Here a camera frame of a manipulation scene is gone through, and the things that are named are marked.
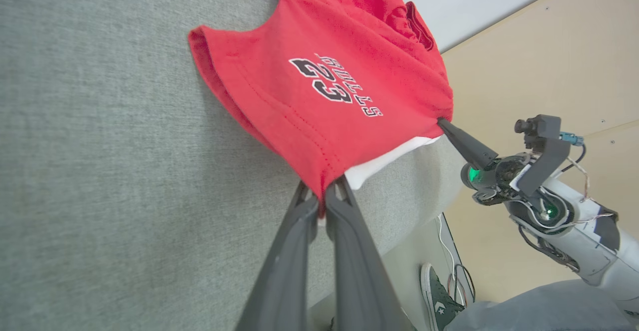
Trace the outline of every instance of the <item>gray fabric surface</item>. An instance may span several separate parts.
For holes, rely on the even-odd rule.
[[[0,329],[230,330],[299,179],[207,89],[187,33],[278,0],[0,0]],[[383,253],[459,190],[447,141],[356,196]],[[333,289],[326,233],[309,303]]]

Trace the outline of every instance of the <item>green sneaker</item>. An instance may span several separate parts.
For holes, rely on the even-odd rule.
[[[433,331],[443,331],[457,313],[463,311],[464,307],[455,302],[446,288],[439,281],[433,265],[422,265],[420,272],[420,284],[422,285],[422,296],[428,308],[429,319]]]

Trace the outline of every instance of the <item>floor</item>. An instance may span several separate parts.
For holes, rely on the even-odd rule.
[[[450,237],[445,218],[442,218],[442,240],[453,253],[456,263],[459,256]],[[438,220],[415,228],[404,242],[382,257],[386,272],[395,288],[395,293],[408,318],[419,331],[429,331],[426,305],[419,284],[422,264],[432,263],[441,279],[446,280],[452,270],[450,256],[439,241]],[[468,290],[467,281],[462,280]],[[335,295],[331,294],[310,310],[310,330],[326,331],[335,315]]]

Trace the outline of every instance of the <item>red t-shirt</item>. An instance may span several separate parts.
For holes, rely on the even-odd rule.
[[[199,26],[199,72],[233,117],[320,198],[344,171],[441,135],[452,90],[413,3],[279,0],[252,31]]]

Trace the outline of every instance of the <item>beige wall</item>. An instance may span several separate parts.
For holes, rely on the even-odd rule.
[[[524,149],[517,119],[560,116],[564,131],[586,137],[591,194],[639,238],[639,0],[539,0],[443,56],[457,126],[507,155]],[[562,180],[583,189],[577,170]],[[525,245],[503,206],[471,194],[446,215],[478,297],[503,301],[575,277]]]

